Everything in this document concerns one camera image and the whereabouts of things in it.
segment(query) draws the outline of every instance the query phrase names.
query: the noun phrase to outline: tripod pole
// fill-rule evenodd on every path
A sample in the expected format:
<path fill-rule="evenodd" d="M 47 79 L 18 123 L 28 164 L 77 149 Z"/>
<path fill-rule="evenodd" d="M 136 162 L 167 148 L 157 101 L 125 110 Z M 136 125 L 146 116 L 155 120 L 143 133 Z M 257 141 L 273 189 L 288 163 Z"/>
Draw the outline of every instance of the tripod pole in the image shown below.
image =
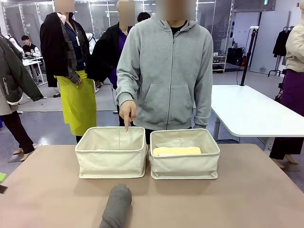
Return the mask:
<path fill-rule="evenodd" d="M 251 41 L 250 41 L 249 50 L 248 50 L 248 53 L 247 53 L 245 69 L 244 69 L 244 72 L 243 72 L 242 82 L 241 82 L 240 86 L 244 86 L 244 83 L 245 83 L 246 73 L 247 73 L 247 70 L 248 70 L 249 60 L 250 60 L 250 56 L 251 56 L 251 49 L 252 49 L 252 46 L 253 46 L 253 42 L 255 40 L 256 33 L 257 33 L 257 30 L 254 29 L 252 31 L 252 35 L 251 35 Z"/>

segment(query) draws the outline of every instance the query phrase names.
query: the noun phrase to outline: black undershirt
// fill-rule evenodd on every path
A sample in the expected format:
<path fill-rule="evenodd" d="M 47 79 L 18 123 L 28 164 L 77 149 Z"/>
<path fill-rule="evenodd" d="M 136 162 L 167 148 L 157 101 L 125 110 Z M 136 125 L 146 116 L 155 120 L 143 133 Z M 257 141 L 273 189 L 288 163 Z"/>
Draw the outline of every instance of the black undershirt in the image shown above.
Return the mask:
<path fill-rule="evenodd" d="M 188 23 L 188 21 L 185 21 L 185 23 L 184 23 L 182 26 L 180 26 L 180 27 L 177 27 L 177 28 L 171 27 L 173 36 L 174 36 L 178 31 L 180 31 L 187 23 Z"/>

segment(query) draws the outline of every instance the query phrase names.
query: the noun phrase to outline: green object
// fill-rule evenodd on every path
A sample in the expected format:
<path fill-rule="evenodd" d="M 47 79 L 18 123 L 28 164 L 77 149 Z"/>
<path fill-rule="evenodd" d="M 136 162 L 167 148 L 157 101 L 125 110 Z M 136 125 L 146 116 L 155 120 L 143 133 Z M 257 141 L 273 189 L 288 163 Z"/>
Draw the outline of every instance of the green object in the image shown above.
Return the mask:
<path fill-rule="evenodd" d="M 0 182 L 4 182 L 6 176 L 7 175 L 5 173 L 0 172 Z"/>

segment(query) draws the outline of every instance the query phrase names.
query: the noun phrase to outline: yellow cloth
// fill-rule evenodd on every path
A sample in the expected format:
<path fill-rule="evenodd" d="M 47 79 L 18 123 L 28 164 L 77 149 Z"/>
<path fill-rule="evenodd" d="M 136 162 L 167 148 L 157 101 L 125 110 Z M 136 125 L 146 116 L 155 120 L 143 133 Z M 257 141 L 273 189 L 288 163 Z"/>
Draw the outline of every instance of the yellow cloth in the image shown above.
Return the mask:
<path fill-rule="evenodd" d="M 180 156 L 180 155 L 191 155 L 191 154 L 201 154 L 199 147 L 159 147 L 153 150 L 154 156 Z"/>
<path fill-rule="evenodd" d="M 90 127 L 96 127 L 96 99 L 94 81 L 87 78 L 85 71 L 76 71 L 82 83 L 72 83 L 63 76 L 58 80 L 63 117 L 70 125 L 72 135 L 83 136 Z"/>

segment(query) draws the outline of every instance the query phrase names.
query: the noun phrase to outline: jacket zipper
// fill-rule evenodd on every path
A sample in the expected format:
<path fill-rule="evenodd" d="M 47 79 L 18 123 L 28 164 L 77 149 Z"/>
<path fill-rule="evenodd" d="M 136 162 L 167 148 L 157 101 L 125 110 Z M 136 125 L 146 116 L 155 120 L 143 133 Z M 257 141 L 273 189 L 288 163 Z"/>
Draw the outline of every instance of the jacket zipper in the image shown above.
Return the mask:
<path fill-rule="evenodd" d="M 168 124 L 169 124 L 169 117 L 170 117 L 170 103 L 171 103 L 171 93 L 172 93 L 172 75 L 173 75 L 173 64 L 174 64 L 174 43 L 175 43 L 175 36 L 178 34 L 177 32 L 173 36 L 173 49 L 172 49 L 172 66 L 171 66 L 171 78 L 170 78 L 170 91 L 169 91 L 169 105 L 168 105 L 168 117 L 167 117 L 167 125 L 166 125 L 166 130 L 168 129 Z"/>
<path fill-rule="evenodd" d="M 3 78 L 3 82 L 4 82 L 4 87 L 5 87 L 5 90 L 6 90 L 6 94 L 7 94 L 7 95 L 10 95 L 10 94 L 9 94 L 9 90 L 8 90 L 8 86 L 7 86 L 7 84 L 6 84 L 6 79 L 5 79 L 5 78 Z"/>

